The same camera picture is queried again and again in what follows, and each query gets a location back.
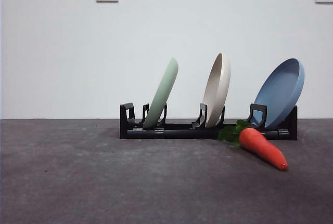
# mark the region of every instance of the white wall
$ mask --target white wall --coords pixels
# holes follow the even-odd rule
[[[333,117],[333,5],[314,0],[2,0],[2,118],[118,118],[151,102],[171,57],[169,117],[196,117],[218,52],[226,117],[247,117],[282,61],[306,70],[299,117]]]

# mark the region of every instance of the carrot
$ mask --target carrot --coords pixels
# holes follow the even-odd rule
[[[232,142],[251,150],[280,170],[287,170],[288,163],[277,146],[271,144],[259,131],[249,128],[250,123],[238,120],[235,126],[225,126],[220,130],[218,140]]]
[[[288,163],[282,152],[256,129],[246,128],[242,130],[239,142],[245,149],[253,151],[278,169],[282,171],[288,169]]]

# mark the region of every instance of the concrete floor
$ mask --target concrete floor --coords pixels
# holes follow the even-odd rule
[[[333,120],[272,141],[120,140],[118,120],[1,121],[1,223],[333,223]]]

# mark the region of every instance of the dish rack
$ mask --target dish rack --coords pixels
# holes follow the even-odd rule
[[[200,112],[196,121],[191,123],[167,123],[167,105],[164,106],[163,118],[151,129],[143,129],[149,104],[143,105],[143,116],[140,122],[136,122],[134,106],[132,103],[120,105],[120,139],[217,139],[219,131],[228,125],[235,123],[224,122],[225,107],[221,112],[221,119],[213,128],[205,128],[207,120],[207,105],[200,104]],[[250,115],[247,121],[253,118],[253,112],[262,113],[258,124],[251,124],[260,131],[267,139],[297,140],[297,106],[294,106],[289,115],[278,125],[276,129],[265,129],[267,118],[267,106],[261,104],[250,105]]]

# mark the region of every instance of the carrot leaves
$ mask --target carrot leaves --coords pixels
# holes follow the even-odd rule
[[[244,120],[237,120],[236,125],[227,125],[220,130],[218,140],[225,140],[232,142],[234,146],[239,147],[239,134],[240,132],[250,125],[249,122]]]

